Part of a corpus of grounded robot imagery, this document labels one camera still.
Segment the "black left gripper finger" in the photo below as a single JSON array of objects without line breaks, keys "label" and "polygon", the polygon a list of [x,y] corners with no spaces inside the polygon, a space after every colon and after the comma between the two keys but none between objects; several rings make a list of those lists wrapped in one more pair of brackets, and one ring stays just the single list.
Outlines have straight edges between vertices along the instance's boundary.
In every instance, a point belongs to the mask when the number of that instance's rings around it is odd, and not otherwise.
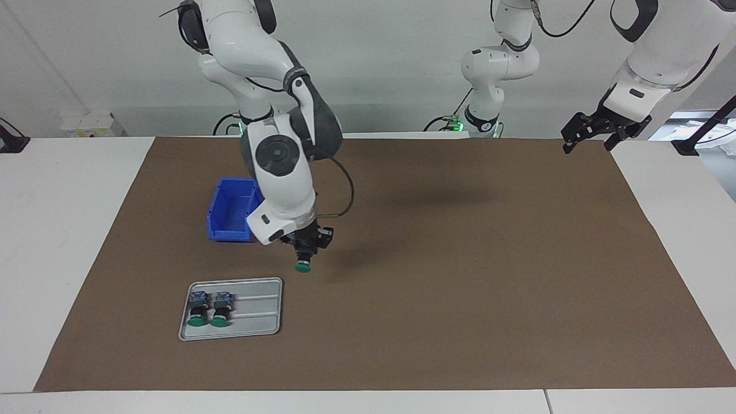
[{"label": "black left gripper finger", "polygon": [[566,155],[573,152],[577,144],[597,136],[596,128],[593,126],[594,120],[594,117],[578,112],[563,126],[562,149]]},{"label": "black left gripper finger", "polygon": [[605,150],[607,150],[608,152],[612,152],[612,150],[621,142],[626,141],[627,139],[637,138],[639,134],[641,134],[642,131],[647,128],[651,121],[652,117],[646,116],[646,118],[644,118],[644,120],[640,122],[636,122],[626,126],[616,126],[614,128],[614,132],[610,134],[609,138],[604,142]]}]

